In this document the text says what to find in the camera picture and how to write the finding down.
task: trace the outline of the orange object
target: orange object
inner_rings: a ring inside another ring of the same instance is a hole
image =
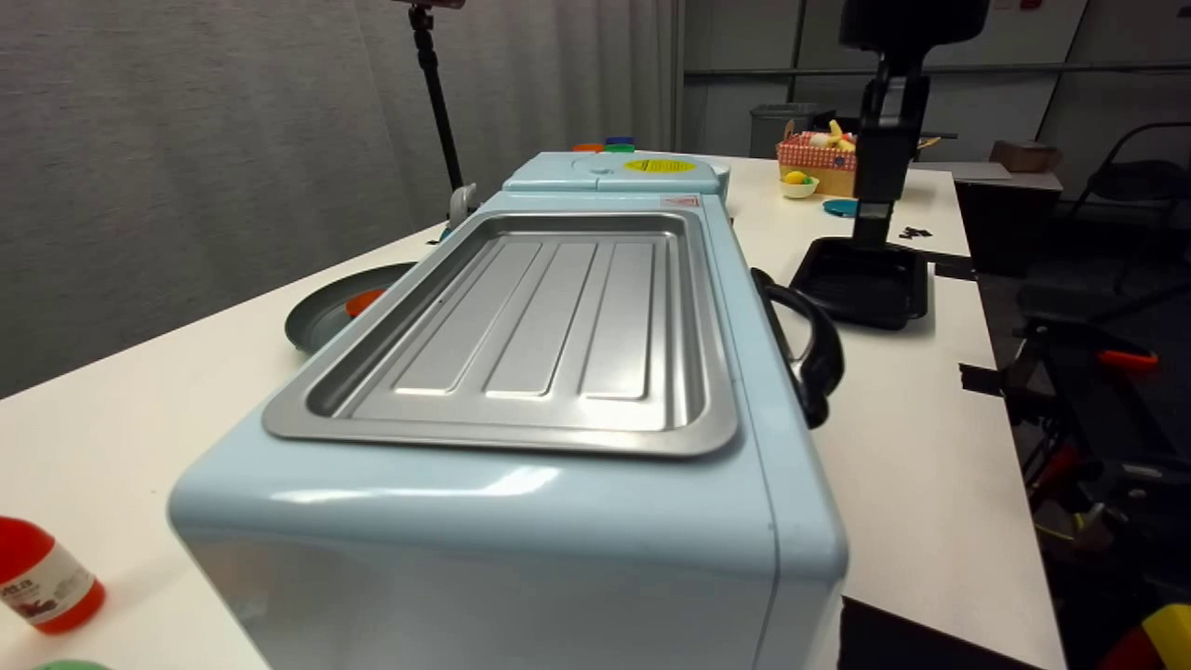
[[[108,591],[46,528],[0,517],[0,600],[42,634],[70,634]]]
[[[843,146],[817,146],[810,132],[791,132],[776,142],[776,179],[785,172],[807,172],[817,179],[817,192],[851,198],[857,188],[857,153]]]
[[[347,315],[361,315],[382,290],[378,287],[369,287],[361,292],[352,292],[351,302],[341,302]]]

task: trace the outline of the black stand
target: black stand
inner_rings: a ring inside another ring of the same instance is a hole
[[[791,287],[832,321],[902,330],[929,310],[926,260],[887,243],[904,166],[919,148],[926,88],[929,83],[904,59],[887,59],[862,88],[851,236],[815,236],[791,276]]]
[[[462,187],[462,172],[457,172],[446,96],[441,96],[441,83],[439,83],[439,54],[434,54],[434,35],[433,35],[434,16],[423,3],[414,3],[409,8],[409,24],[414,24],[414,45],[417,45],[417,63],[420,63],[420,75],[423,75],[423,88],[433,94],[433,110],[434,110],[434,125],[439,125],[441,158],[446,158],[446,182],[451,182],[451,188],[457,188]]]

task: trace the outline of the red object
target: red object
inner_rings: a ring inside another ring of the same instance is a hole
[[[1136,372],[1136,377],[1145,377],[1157,368],[1157,352],[1136,352],[1136,348],[1099,348],[1095,359],[1101,368]]]
[[[347,302],[341,302],[347,315],[351,315],[351,321],[361,315],[378,292],[382,292],[378,287],[369,287],[369,290],[347,297]]]
[[[46,528],[0,517],[0,600],[42,634],[84,624],[108,600]]]

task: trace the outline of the white table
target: white table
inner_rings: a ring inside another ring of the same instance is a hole
[[[756,267],[787,279],[815,235],[847,235],[817,204],[783,199],[770,158],[720,165]],[[907,176],[893,235],[907,224],[934,235],[910,245],[967,253],[950,176]],[[108,611],[70,635],[38,635],[3,615],[0,665],[265,665],[170,534],[162,497],[292,377],[302,352],[284,321],[309,290],[423,255],[428,236],[434,228],[0,400],[0,512],[42,519],[110,586]],[[1064,665],[1005,404],[960,392],[960,359],[993,366],[977,287],[934,279],[926,328],[843,330],[843,352],[832,418],[815,433],[851,542],[843,595],[1031,665]]]

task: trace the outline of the yellow object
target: yellow object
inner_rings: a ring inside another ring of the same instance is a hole
[[[630,158],[624,172],[644,172],[644,176],[681,176],[691,172],[691,158]]]
[[[1191,606],[1168,602],[1144,622],[1163,670],[1191,670]]]
[[[831,142],[843,153],[857,153],[857,142],[847,142],[843,125],[836,117],[826,121],[831,125]]]
[[[807,182],[807,172],[785,172],[783,182]]]
[[[785,187],[787,172],[817,179],[817,192],[851,198],[857,153],[831,148],[831,136],[815,146],[815,132],[791,132],[776,142],[776,182]]]

